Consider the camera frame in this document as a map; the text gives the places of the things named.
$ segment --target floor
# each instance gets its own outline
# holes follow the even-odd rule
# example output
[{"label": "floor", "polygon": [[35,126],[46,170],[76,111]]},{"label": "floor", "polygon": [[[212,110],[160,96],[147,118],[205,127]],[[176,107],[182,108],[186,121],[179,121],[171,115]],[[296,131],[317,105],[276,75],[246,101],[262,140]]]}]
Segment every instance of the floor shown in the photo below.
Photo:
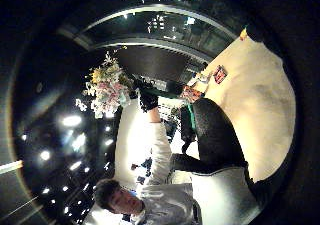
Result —
[{"label": "floor", "polygon": [[[296,103],[294,91],[282,67],[282,60],[263,43],[247,37],[235,40],[203,71],[210,75],[222,65],[227,77],[217,84],[213,77],[194,88],[205,92],[232,121],[249,173],[254,181],[266,179],[284,161],[294,132]],[[181,142],[172,143],[177,152]],[[196,144],[188,153],[197,157]],[[177,176],[175,182],[185,181]]]}]

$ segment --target yellow flower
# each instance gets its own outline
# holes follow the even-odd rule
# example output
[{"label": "yellow flower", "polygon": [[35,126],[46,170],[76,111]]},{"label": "yellow flower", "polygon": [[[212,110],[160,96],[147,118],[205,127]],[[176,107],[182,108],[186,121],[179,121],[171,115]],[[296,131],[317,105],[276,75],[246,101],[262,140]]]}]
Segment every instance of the yellow flower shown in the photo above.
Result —
[{"label": "yellow flower", "polygon": [[91,82],[97,83],[99,81],[99,77],[101,76],[101,70],[100,68],[96,68],[93,73],[90,74],[92,79]]}]

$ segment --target flower bouquet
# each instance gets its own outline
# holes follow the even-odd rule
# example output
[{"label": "flower bouquet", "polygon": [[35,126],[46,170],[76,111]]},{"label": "flower bouquet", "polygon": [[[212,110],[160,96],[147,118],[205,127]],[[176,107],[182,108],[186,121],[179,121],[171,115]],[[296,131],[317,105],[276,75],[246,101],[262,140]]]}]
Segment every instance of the flower bouquet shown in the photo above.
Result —
[{"label": "flower bouquet", "polygon": [[[130,104],[130,93],[134,91],[133,81],[120,68],[117,58],[110,56],[109,51],[99,67],[89,70],[91,73],[86,78],[90,80],[85,83],[83,95],[93,97],[89,103],[91,102],[95,118],[102,118],[103,114],[113,114],[119,106],[126,107]],[[76,99],[76,106],[81,111],[86,111],[86,103]]]}]

